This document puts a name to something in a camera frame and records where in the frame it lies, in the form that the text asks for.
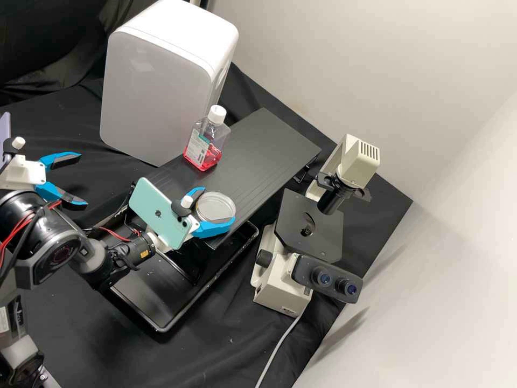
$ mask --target black ramp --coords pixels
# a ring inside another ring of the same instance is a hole
[[[205,240],[216,249],[289,179],[320,152],[265,108],[232,126],[221,161],[201,172],[179,156],[149,173],[147,178],[170,199],[180,199],[191,188],[205,186],[229,196],[236,206],[230,231]]]

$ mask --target microscope focus knob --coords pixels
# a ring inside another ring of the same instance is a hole
[[[263,268],[269,267],[273,259],[273,254],[266,250],[259,250],[255,262]]]

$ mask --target white knob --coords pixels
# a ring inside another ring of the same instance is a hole
[[[25,139],[21,136],[16,136],[15,139],[12,141],[12,146],[16,148],[17,150],[22,149],[22,147],[25,145]]]
[[[191,196],[184,196],[181,199],[181,205],[182,205],[182,207],[184,207],[186,209],[190,209],[193,202],[194,202],[194,199]]]

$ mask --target black tablecloth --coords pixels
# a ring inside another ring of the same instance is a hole
[[[3,107],[12,113],[13,134],[27,140],[31,160],[72,150],[79,164],[51,171],[49,180],[90,202],[72,217],[91,225],[114,211],[131,181],[153,167],[114,151],[99,138],[100,82]],[[314,174],[334,144],[232,66],[221,103],[228,121],[265,106],[323,149]],[[288,187],[302,191],[291,181]],[[339,263],[364,275],[411,200],[380,176],[369,184],[368,206],[348,203],[345,252]],[[281,191],[252,222],[274,220]],[[252,302],[249,284],[258,241],[215,283],[166,336],[154,338],[135,324],[70,268],[26,293],[29,331],[46,355],[46,366],[64,387],[251,387],[292,319]],[[300,323],[285,340],[263,386],[293,384],[343,308],[314,294]]]

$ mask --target microscope cable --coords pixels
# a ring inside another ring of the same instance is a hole
[[[296,324],[298,323],[298,321],[300,320],[300,318],[302,317],[303,313],[305,312],[305,309],[307,308],[307,306],[305,306],[302,310],[302,312],[300,313],[300,315],[298,315],[296,317],[296,319],[292,322],[291,326],[289,326],[287,328],[287,330],[285,331],[284,335],[280,338],[280,340],[278,341],[278,343],[276,344],[275,348],[273,349],[273,352],[271,353],[271,356],[269,356],[269,360],[266,364],[266,366],[264,367],[264,370],[262,371],[262,374],[260,375],[260,378],[259,380],[257,381],[257,384],[255,385],[255,388],[259,388],[260,385],[262,384],[262,380],[264,380],[264,377],[266,376],[266,373],[268,372],[268,369],[271,365],[271,363],[273,362],[273,358],[275,358],[275,355],[276,353],[278,352],[278,350],[280,349],[280,346],[282,345],[282,342],[284,342],[284,339],[289,335],[289,333],[291,332],[291,330],[296,326]]]

